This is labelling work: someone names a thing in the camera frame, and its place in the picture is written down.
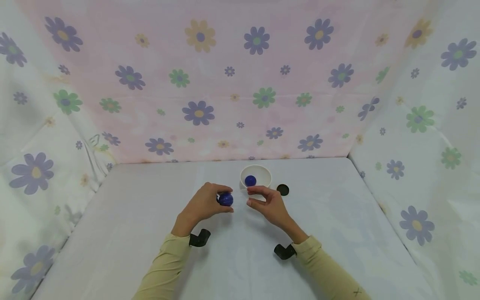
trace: black disc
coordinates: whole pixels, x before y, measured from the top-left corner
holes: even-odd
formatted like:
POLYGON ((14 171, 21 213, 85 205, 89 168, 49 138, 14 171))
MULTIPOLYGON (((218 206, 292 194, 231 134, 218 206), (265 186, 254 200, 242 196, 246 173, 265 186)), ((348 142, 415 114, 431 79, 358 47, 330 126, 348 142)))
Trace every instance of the black disc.
POLYGON ((276 187, 276 190, 280 192, 280 195, 282 196, 287 196, 288 193, 290 192, 290 189, 288 188, 287 185, 285 184, 279 184, 277 187, 276 187))

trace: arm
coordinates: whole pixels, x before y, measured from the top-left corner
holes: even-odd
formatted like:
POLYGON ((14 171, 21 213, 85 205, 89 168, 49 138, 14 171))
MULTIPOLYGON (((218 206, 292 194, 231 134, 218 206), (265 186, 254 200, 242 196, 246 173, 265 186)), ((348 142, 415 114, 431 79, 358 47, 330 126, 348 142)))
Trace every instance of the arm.
POLYGON ((266 202, 253 198, 247 205, 282 229, 293 241, 301 264, 309 271, 330 300, 370 300, 365 290, 335 262, 313 236, 308 236, 290 217, 279 192, 264 186, 248 188, 248 194, 261 194, 266 202))
POLYGON ((207 182, 178 215, 177 221, 143 277, 133 300, 171 300, 175 285, 190 254, 190 233, 201 220, 218 213, 233 213, 233 208, 216 201, 219 192, 232 189, 207 182))

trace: black bracket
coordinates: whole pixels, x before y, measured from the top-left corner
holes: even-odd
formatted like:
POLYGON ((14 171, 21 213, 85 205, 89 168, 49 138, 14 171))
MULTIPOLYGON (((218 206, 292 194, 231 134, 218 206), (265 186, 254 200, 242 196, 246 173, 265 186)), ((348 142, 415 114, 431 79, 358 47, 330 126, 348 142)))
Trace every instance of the black bracket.
POLYGON ((207 244, 207 241, 210 235, 211 235, 210 231, 208 231, 205 228, 200 230, 200 234, 198 236, 191 233, 189 245, 193 247, 203 247, 207 244))
POLYGON ((292 257, 294 254, 296 255, 297 252, 295 251, 295 249, 293 248, 292 245, 288 245, 288 247, 286 248, 283 248, 282 245, 278 244, 275 249, 273 250, 273 252, 275 252, 275 254, 282 260, 287 260, 289 259, 290 257, 292 257))

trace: beige sleeve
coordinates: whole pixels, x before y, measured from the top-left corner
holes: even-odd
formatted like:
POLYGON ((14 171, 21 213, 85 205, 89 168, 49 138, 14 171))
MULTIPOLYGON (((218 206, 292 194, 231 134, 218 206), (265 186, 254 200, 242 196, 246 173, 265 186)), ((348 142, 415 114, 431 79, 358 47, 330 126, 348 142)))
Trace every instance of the beige sleeve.
POLYGON ((132 300, 171 300, 177 279, 190 254, 190 236, 167 235, 132 300))
POLYGON ((330 300, 371 300, 367 292, 323 249, 314 236, 292 244, 302 265, 330 300))

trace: blue ball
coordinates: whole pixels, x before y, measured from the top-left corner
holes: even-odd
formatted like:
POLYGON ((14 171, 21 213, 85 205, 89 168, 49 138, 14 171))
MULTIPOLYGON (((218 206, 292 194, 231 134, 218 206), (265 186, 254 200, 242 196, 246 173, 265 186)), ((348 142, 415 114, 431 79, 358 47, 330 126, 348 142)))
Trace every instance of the blue ball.
POLYGON ((232 206, 233 196, 229 192, 222 193, 218 197, 217 202, 222 206, 232 206))
POLYGON ((249 175, 249 176, 245 177, 245 185, 246 186, 254 186, 255 184, 257 184, 257 178, 255 178, 254 175, 249 175))

